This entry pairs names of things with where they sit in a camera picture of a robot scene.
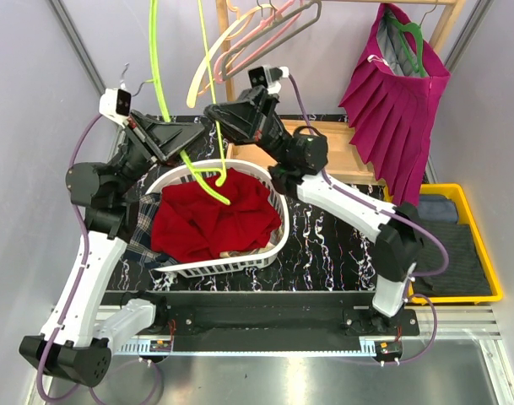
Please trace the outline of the white plastic laundry basket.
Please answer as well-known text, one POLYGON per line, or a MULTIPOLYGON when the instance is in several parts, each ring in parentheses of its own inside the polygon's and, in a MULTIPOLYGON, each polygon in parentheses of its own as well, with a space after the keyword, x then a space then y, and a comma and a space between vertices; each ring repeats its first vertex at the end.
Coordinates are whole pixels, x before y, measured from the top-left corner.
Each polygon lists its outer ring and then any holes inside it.
MULTIPOLYGON (((219 165, 219 160, 209 159, 196 162, 198 168, 204 167, 216 167, 219 165)), ((247 255, 232 258, 218 258, 214 260, 207 260, 202 262, 190 262, 181 263, 174 266, 162 267, 160 270, 163 273, 179 273, 180 275, 190 277, 200 277, 204 275, 216 274, 216 273, 233 273, 242 271, 247 267, 259 267, 263 268, 272 263, 281 249, 284 247, 288 236, 289 236, 289 210, 285 197, 277 193, 273 189, 272 179, 270 174, 262 167, 255 165, 251 162, 238 160, 238 159, 227 159, 226 160, 227 170, 233 168, 249 176, 257 178, 269 191, 270 196, 268 201, 279 214, 282 224, 279 226, 284 232, 284 236, 277 243, 277 245, 271 250, 260 254, 247 255)), ((193 181, 189 176, 188 170, 179 170, 174 175, 168 175, 170 170, 158 178, 149 188, 151 193, 159 193, 165 186, 188 183, 193 181)), ((205 179, 214 176, 212 173, 203 173, 205 179)))

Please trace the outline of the yellow-green hanger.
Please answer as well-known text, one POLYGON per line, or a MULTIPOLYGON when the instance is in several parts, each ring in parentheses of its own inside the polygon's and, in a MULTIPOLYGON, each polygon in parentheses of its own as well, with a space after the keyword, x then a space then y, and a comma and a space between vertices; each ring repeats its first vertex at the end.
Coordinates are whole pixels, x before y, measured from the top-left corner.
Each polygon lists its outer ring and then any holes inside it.
MULTIPOLYGON (((158 55, 158 47, 157 47, 157 13, 158 13, 158 1, 151 0, 149 5, 149 60, 151 67, 152 78, 145 80, 144 83, 152 83, 154 85, 154 91, 156 94, 157 102, 160 108, 160 113, 166 123, 170 123, 170 113, 167 107, 166 98, 163 91, 163 86, 160 78, 160 65, 159 65, 159 55, 158 55)), ((198 12, 201 24, 201 32, 203 36, 203 46, 205 50, 205 58, 204 61, 207 65, 208 70, 208 78, 210 84, 210 91, 212 96, 212 101, 216 101, 215 98, 215 90, 213 85, 212 78, 212 69, 210 63, 210 54, 208 50, 208 40, 205 29, 205 22, 203 17, 203 5, 201 1, 197 2, 198 12)), ((222 187, 227 179, 227 167, 226 167, 226 152, 223 141, 223 135, 221 131, 221 126, 218 121, 214 122, 215 131, 218 137, 218 145, 219 145, 219 162, 220 167, 204 167, 198 168, 196 163, 191 162, 189 156, 183 149, 181 151, 181 159, 184 163, 183 166, 179 166, 174 170, 171 170, 168 173, 168 176, 176 174, 179 170, 188 170, 189 176, 195 181, 201 189, 206 192, 210 197, 216 199, 217 201, 223 203, 224 205, 230 206, 230 200, 227 197, 221 195, 216 188, 222 187), (219 177, 215 181, 215 187, 211 187, 206 179, 203 177, 203 173, 212 173, 217 172, 219 177)))

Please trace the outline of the cream plastic hanger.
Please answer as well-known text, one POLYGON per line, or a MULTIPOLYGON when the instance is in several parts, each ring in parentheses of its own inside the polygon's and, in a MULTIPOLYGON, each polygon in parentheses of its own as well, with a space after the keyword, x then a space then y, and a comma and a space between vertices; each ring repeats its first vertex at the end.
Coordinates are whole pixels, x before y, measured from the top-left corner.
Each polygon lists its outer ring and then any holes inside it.
POLYGON ((208 50, 208 56, 210 57, 210 62, 213 61, 215 54, 223 50, 224 52, 218 56, 214 61, 213 75, 210 81, 207 84, 203 84, 204 74, 207 72, 208 62, 206 58, 204 58, 199 64, 197 71, 195 72, 192 82, 190 84, 188 93, 187 93, 187 106, 189 108, 194 108, 197 102, 197 98, 200 95, 205 94, 210 87, 210 84, 213 82, 217 84, 222 84, 225 79, 220 77, 221 71, 221 62, 226 61, 227 51, 230 49, 228 45, 232 40, 234 40, 237 36, 239 36, 242 31, 251 23, 255 13, 259 10, 263 10, 265 8, 271 8, 270 15, 262 19, 252 31, 248 32, 243 38, 241 38, 238 42, 235 43, 236 46, 243 45, 248 42, 250 39, 255 39, 258 33, 264 31, 265 28, 271 27, 274 22, 278 22, 280 18, 282 18, 286 11, 294 4, 294 1, 286 1, 281 7, 276 8, 272 5, 272 2, 269 1, 268 4, 263 4, 262 6, 257 5, 256 7, 250 9, 244 14, 241 14, 238 7, 235 7, 231 4, 231 1, 226 2, 226 7, 232 13, 236 13, 237 19, 232 22, 229 26, 223 25, 223 22, 228 22, 228 14, 223 15, 221 12, 218 12, 219 25, 221 29, 224 29, 221 36, 213 43, 213 45, 208 50))

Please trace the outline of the red dress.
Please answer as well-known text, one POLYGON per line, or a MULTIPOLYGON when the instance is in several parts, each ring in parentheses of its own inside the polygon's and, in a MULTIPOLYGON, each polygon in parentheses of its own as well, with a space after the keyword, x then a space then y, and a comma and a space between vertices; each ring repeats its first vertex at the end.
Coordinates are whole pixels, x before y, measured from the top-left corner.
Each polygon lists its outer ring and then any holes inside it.
POLYGON ((230 206, 210 197, 195 181, 163 187, 152 250, 181 263, 214 260, 223 251, 264 247, 282 224, 268 201, 270 191, 257 178, 230 168, 216 191, 230 206))

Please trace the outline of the navy plaid skirt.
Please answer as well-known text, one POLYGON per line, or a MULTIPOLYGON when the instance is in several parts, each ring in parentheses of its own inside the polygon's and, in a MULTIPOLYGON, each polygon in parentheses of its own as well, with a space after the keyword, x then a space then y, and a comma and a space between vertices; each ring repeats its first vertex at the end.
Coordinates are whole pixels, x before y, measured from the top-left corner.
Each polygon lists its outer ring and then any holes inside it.
POLYGON ((145 194, 139 198, 137 226, 123 255, 124 260, 135 262, 146 269, 178 264, 178 261, 168 254, 151 249, 153 222, 159 211, 160 202, 159 193, 145 194))

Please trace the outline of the pastel floral skirt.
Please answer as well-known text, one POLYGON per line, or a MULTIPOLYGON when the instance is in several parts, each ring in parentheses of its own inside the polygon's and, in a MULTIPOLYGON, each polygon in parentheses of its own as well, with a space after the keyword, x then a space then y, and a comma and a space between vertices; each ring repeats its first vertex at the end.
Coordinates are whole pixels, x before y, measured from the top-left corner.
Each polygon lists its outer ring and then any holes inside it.
POLYGON ((223 251, 219 254, 220 258, 232 258, 232 257, 242 257, 247 255, 255 255, 264 253, 267 251, 271 251, 277 243, 284 236, 284 232, 281 229, 276 229, 270 234, 270 239, 268 243, 264 247, 255 248, 246 251, 223 251))

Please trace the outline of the magenta dress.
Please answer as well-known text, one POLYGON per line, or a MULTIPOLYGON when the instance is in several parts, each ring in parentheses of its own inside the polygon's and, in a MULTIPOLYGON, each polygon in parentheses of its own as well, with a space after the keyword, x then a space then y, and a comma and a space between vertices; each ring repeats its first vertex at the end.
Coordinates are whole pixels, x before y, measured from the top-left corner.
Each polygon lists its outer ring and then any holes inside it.
POLYGON ((339 105, 354 129, 351 144, 362 161, 373 166, 376 179, 385 181, 393 203, 416 205, 436 112, 451 74, 437 53, 425 46, 428 76, 403 75, 395 63, 391 30, 384 21, 386 11, 411 22, 400 7, 380 5, 339 105))

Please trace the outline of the green hanger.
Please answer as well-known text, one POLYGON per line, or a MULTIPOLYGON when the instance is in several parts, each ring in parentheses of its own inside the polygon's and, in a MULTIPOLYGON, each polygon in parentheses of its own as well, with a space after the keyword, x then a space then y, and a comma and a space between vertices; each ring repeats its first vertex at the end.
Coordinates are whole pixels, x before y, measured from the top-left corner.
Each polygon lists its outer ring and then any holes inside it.
POLYGON ((428 73, 423 62, 424 39, 416 23, 402 24, 391 12, 386 11, 384 21, 391 30, 389 40, 395 51, 395 63, 406 76, 425 78, 428 73))

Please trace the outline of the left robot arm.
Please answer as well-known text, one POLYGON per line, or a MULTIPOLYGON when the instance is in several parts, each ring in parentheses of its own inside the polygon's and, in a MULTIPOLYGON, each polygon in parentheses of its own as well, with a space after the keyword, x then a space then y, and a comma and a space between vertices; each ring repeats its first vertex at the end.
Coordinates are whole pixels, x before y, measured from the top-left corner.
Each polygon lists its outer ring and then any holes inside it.
POLYGON ((135 294, 113 316, 95 322, 107 284, 138 225, 136 199, 128 191, 156 164, 167 165, 205 134, 199 122, 164 122, 131 111, 125 133, 107 162, 72 160, 65 182, 81 228, 78 254, 53 312, 36 336, 23 337, 19 353, 45 375, 95 387, 112 355, 145 330, 163 332, 169 322, 165 301, 135 294))

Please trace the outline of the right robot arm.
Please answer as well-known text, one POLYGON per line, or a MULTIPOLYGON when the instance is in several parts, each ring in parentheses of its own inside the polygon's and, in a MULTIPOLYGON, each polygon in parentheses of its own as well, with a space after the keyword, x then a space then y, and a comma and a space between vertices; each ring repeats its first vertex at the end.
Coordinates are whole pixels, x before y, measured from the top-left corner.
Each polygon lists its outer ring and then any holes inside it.
POLYGON ((416 208, 375 199, 332 178, 326 172, 327 138, 311 125, 288 132, 276 113, 277 94, 262 85, 246 89, 231 102, 205 107, 236 146, 256 145, 275 164, 269 167, 274 189, 318 207, 357 229, 373 245, 376 289, 370 313, 372 329, 388 334, 400 323, 407 284, 422 248, 416 208))

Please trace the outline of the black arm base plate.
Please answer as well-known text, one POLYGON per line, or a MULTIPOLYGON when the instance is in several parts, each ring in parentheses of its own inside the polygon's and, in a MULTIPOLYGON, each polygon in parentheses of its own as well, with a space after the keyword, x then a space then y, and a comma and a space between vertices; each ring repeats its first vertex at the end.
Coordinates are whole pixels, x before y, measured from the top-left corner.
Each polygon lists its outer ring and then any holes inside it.
POLYGON ((160 318, 140 327, 123 353, 177 356, 359 356, 377 341, 419 336, 417 316, 390 321, 371 307, 370 292, 155 293, 160 318), (173 349, 158 348, 175 324, 173 349))

